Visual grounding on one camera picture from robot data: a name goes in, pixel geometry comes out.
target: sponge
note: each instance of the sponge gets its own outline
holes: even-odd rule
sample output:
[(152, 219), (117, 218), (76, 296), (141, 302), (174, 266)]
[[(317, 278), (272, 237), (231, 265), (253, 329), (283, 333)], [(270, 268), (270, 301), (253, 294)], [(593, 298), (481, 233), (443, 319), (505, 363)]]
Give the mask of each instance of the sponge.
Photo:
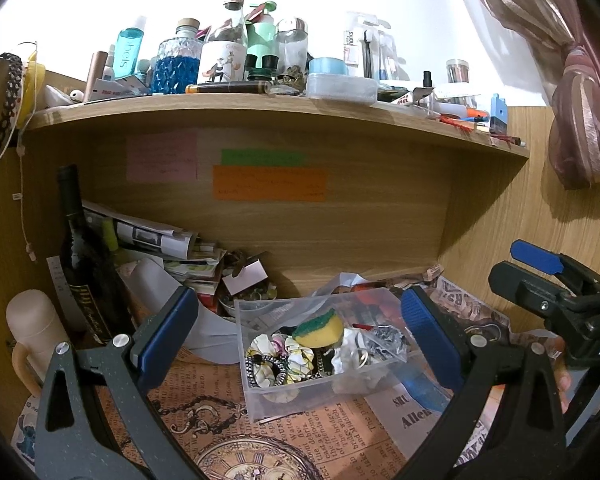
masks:
[(343, 332), (342, 320), (336, 311), (331, 309), (321, 316), (301, 323), (292, 333), (292, 337), (307, 348), (324, 348), (337, 343)]

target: dark wine bottle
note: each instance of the dark wine bottle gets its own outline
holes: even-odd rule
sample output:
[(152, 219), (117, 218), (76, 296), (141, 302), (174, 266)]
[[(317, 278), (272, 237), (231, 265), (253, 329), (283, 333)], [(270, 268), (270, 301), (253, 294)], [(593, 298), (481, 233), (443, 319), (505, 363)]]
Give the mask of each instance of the dark wine bottle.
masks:
[(109, 249), (84, 217), (75, 164), (58, 170), (58, 185), (66, 216), (60, 263), (90, 332), (101, 344), (120, 333), (131, 335), (135, 327), (129, 313), (128, 292)]

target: transparent plastic bin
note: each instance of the transparent plastic bin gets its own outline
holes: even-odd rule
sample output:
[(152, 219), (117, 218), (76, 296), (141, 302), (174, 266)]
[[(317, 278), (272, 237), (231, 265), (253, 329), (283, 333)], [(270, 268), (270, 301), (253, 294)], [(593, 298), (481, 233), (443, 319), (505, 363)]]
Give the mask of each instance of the transparent plastic bin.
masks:
[[(345, 326), (351, 327), (353, 323), (392, 324), (400, 328), (409, 344), (406, 361), (394, 355), (393, 358), (365, 365), (358, 370), (320, 379), (270, 388), (249, 386), (244, 353), (257, 335), (272, 335), (281, 326), (297, 326), (305, 319), (319, 316), (331, 308), (335, 309)], [(293, 300), (237, 300), (235, 312), (242, 389), (251, 422), (314, 410), (351, 397), (367, 396), (412, 380), (424, 369), (422, 352), (400, 315), (400, 300), (386, 288)], [(381, 344), (370, 334), (365, 334), (365, 338)]]
[(306, 80), (306, 96), (371, 106), (378, 101), (378, 81), (352, 75), (313, 73)]

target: clock face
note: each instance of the clock face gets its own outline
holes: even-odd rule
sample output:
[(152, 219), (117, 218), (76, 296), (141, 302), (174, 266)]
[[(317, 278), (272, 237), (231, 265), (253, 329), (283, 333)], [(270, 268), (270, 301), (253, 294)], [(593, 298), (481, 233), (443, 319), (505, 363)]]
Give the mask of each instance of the clock face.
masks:
[(212, 480), (322, 480), (304, 453), (268, 436), (227, 438), (205, 447), (196, 463)]

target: pink striped curtain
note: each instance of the pink striped curtain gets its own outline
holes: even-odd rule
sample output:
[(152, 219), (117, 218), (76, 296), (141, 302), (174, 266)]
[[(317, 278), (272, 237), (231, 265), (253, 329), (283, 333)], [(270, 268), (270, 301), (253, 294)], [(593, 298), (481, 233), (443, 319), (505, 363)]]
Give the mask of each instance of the pink striped curtain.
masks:
[(481, 1), (532, 48), (552, 95), (549, 161), (561, 183), (580, 189), (600, 182), (600, 31), (583, 24), (590, 9), (578, 0)]

